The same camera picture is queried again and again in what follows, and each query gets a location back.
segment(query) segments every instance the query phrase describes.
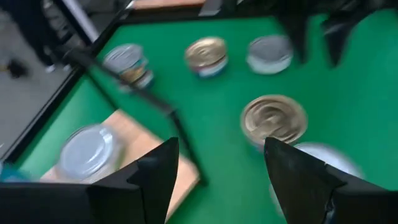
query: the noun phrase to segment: black frame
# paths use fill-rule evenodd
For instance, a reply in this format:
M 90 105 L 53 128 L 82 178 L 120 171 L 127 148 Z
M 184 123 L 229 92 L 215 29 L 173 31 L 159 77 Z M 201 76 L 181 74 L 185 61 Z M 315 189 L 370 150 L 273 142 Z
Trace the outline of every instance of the black frame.
M 275 14 L 275 9 L 265 10 L 258 7 L 260 0 L 254 4 L 243 4 L 239 7 L 232 7 L 236 5 L 236 0 L 207 0 L 204 6 L 192 5 L 181 7 L 166 7 L 160 9 L 140 9 L 133 10 L 127 9 L 120 11 L 111 23 L 107 26 L 105 31 L 99 36 L 95 43 L 89 48 L 89 51 L 96 55 L 104 47 L 107 41 L 113 36 L 116 30 L 123 25 L 132 24 L 145 24 L 153 22 L 176 22 L 176 21 L 194 21 L 194 20 L 217 20 L 217 19 L 231 19 L 231 18 L 244 18 L 244 17 L 266 17 Z M 214 16 L 199 16 L 203 11 L 218 11 Z M 22 134 L 12 144 L 8 151 L 2 156 L 2 161 L 15 162 L 22 154 L 25 148 L 31 143 L 35 134 L 43 128 L 44 124 L 57 109 L 60 103 L 65 99 L 69 91 L 73 88 L 80 77 L 86 72 L 82 67 L 75 67 L 69 74 L 67 79 L 62 83 L 60 88 L 53 94 L 49 102 L 43 106 L 37 116 L 25 128 Z M 107 94 L 98 86 L 93 80 L 93 83 L 103 94 L 105 98 L 112 105 Z
M 98 54 L 105 46 L 107 41 L 113 36 L 116 30 L 127 24 L 140 24 L 150 22 L 173 22 L 173 21 L 191 21 L 191 20 L 208 20 L 208 19 L 228 19 L 234 17 L 259 17 L 266 16 L 261 10 L 242 11 L 231 15 L 215 15 L 215 16 L 198 16 L 201 6 L 184 6 L 184 7 L 168 7 L 162 9 L 126 9 L 120 11 L 115 18 L 109 23 L 104 32 L 99 36 L 95 43 L 88 49 L 91 54 Z M 44 127 L 44 124 L 50 119 L 51 115 L 59 107 L 61 102 L 66 98 L 68 93 L 75 86 L 77 81 L 86 72 L 83 67 L 75 67 L 67 76 L 65 81 L 60 85 L 58 90 L 51 96 L 49 101 L 40 109 L 35 118 L 26 126 L 25 130 L 14 141 L 11 147 L 0 158 L 6 162 L 16 162 L 25 151 L 26 147 L 35 138 L 35 135 Z M 107 98 L 111 106 L 115 109 L 118 107 L 112 105 L 112 101 L 106 96 L 104 91 L 93 82 L 99 91 Z
M 79 65 L 85 67 L 85 68 L 90 68 L 92 66 L 98 67 L 101 69 L 104 74 L 107 74 L 108 76 L 118 80 L 121 82 L 123 85 L 127 85 L 134 91 L 134 94 L 143 98 L 146 100 L 148 104 L 156 108 L 158 111 L 163 113 L 167 118 L 169 118 L 174 126 L 174 128 L 177 130 L 178 136 L 181 139 L 182 144 L 185 146 L 185 149 L 188 152 L 189 158 L 192 160 L 192 162 L 196 165 L 199 175 L 200 175 L 200 181 L 203 184 L 207 184 L 207 178 L 204 175 L 203 169 L 201 168 L 201 165 L 198 161 L 198 158 L 196 156 L 195 151 L 193 150 L 191 140 L 189 138 L 188 133 L 186 132 L 184 125 L 182 124 L 180 120 L 180 116 L 177 113 L 177 110 L 167 103 L 165 100 L 153 95 L 151 92 L 145 90 L 145 89 L 140 89 L 136 86 L 136 83 L 129 83 L 128 81 L 125 81 L 122 79 L 116 72 L 112 71 L 110 68 L 106 67 L 103 65 L 102 62 L 99 60 L 95 59 L 94 57 L 91 56 L 91 54 L 88 54 L 86 52 L 83 52 L 78 49 L 69 49 L 68 47 L 60 47 L 59 51 L 61 51 L 65 56 L 65 59 L 71 61 L 71 62 L 76 62 Z M 100 90 L 100 93 L 104 98 L 107 99 L 108 103 L 111 103 L 113 106 L 114 110 L 117 110 L 118 107 L 113 104 L 113 101 L 111 97 L 107 94 L 106 91 L 103 91 L 101 86 L 97 84 L 96 80 L 91 76 L 90 73 L 88 73 L 88 76 L 91 78 L 91 81 L 95 84 L 95 86 Z

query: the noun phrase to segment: can lid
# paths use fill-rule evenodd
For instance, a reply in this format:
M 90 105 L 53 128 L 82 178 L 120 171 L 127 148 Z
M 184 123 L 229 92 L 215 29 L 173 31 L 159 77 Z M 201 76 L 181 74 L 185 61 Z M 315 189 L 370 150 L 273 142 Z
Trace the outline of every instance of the can lid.
M 249 46 L 249 54 L 265 62 L 278 62 L 292 56 L 293 48 L 283 35 L 269 35 L 254 39 Z
M 284 60 L 269 63 L 259 60 L 257 57 L 253 57 L 252 55 L 248 55 L 246 61 L 254 73 L 261 75 L 273 75 L 285 70 L 290 65 L 292 57 L 287 57 Z
M 290 143 L 307 129 L 307 117 L 303 108 L 293 99 L 267 95 L 245 107 L 241 126 L 244 133 L 258 144 L 264 144 L 266 137 Z
M 104 65 L 114 72 L 123 72 L 131 68 L 142 58 L 142 47 L 137 44 L 124 44 L 110 51 L 104 59 Z
M 193 67 L 204 67 L 214 64 L 225 55 L 225 42 L 219 37 L 199 39 L 185 51 L 185 59 Z
M 109 161 L 116 143 L 113 131 L 102 124 L 81 128 L 62 148 L 57 172 L 69 179 L 84 180 Z
M 303 142 L 296 144 L 294 147 L 347 174 L 361 179 L 364 178 L 359 167 L 334 147 L 317 142 Z

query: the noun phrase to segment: tin can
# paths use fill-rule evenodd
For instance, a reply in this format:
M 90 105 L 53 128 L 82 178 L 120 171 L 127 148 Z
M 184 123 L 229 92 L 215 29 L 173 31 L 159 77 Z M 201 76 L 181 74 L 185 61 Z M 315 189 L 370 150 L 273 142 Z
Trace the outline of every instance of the tin can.
M 285 70 L 292 59 L 293 48 L 289 39 L 282 35 L 270 35 L 250 43 L 246 61 L 253 72 L 271 75 Z
M 361 169 L 354 164 L 348 157 L 342 154 L 339 150 L 331 147 L 329 145 L 317 142 L 303 142 L 296 144 L 295 148 L 303 151 L 323 162 L 337 168 L 347 174 L 351 174 L 357 178 L 364 179 L 364 175 Z M 277 199 L 275 190 L 272 184 L 269 185 L 269 192 L 271 195 L 272 202 L 276 206 L 277 213 L 283 215 L 283 211 L 280 207 L 279 201 Z
M 228 64 L 225 41 L 219 37 L 197 40 L 186 49 L 185 60 L 199 77 L 216 76 Z
M 67 182 L 92 184 L 119 169 L 123 152 L 124 144 L 110 127 L 87 126 L 69 137 L 55 171 Z
M 138 88 L 147 88 L 154 79 L 153 72 L 147 69 L 148 60 L 140 45 L 126 44 L 116 47 L 105 56 L 104 64 Z M 120 86 L 123 90 L 130 90 L 128 85 L 120 83 Z
M 283 95 L 261 96 L 250 102 L 241 115 L 241 128 L 258 151 L 264 151 L 266 137 L 288 144 L 307 130 L 307 115 L 293 99 Z

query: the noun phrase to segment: green mat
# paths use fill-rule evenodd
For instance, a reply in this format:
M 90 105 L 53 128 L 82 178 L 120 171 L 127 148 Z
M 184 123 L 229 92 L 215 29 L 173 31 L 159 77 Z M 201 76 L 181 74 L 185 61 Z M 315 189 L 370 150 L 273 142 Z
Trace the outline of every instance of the green mat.
M 362 168 L 366 180 L 398 189 L 392 172 L 398 161 L 396 14 L 377 12 L 362 21 L 349 38 L 340 66 L 333 69 L 319 26 L 322 20 L 314 17 L 309 24 L 308 63 L 294 61 L 274 76 L 253 74 L 245 61 L 250 41 L 282 33 L 272 18 L 123 26 L 109 40 L 99 58 L 121 44 L 144 47 L 155 74 L 150 91 L 178 108 L 210 178 L 210 185 L 196 188 L 169 223 L 285 223 L 269 197 L 263 155 L 239 127 L 245 105 L 268 94 L 287 95 L 305 108 L 308 130 L 300 142 L 335 146 Z M 229 64 L 219 77 L 201 80 L 187 68 L 183 55 L 193 41 L 206 36 L 225 39 Z M 156 109 L 120 92 L 101 72 L 91 73 L 121 109 L 156 135 L 175 135 Z

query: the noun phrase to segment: can label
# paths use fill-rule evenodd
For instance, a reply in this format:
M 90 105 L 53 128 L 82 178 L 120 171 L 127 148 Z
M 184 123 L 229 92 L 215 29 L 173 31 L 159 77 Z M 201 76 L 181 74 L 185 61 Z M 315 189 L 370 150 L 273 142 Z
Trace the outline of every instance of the can label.
M 202 78 L 213 77 L 213 76 L 219 74 L 222 71 L 222 69 L 225 68 L 227 63 L 228 63 L 228 58 L 225 57 L 220 62 L 218 62 L 216 65 L 201 68 L 201 69 L 197 70 L 197 74 Z
M 137 63 L 135 63 L 132 67 L 124 70 L 119 75 L 123 80 L 132 83 L 138 80 L 141 76 L 143 76 L 146 73 L 147 63 L 148 61 L 146 60 L 146 58 L 142 58 L 138 60 Z
M 136 86 L 140 89 L 147 88 L 150 86 L 154 79 L 154 73 L 152 71 L 146 71 L 146 73 L 135 82 Z M 132 89 L 128 85 L 120 84 L 119 89 L 123 92 L 130 93 Z

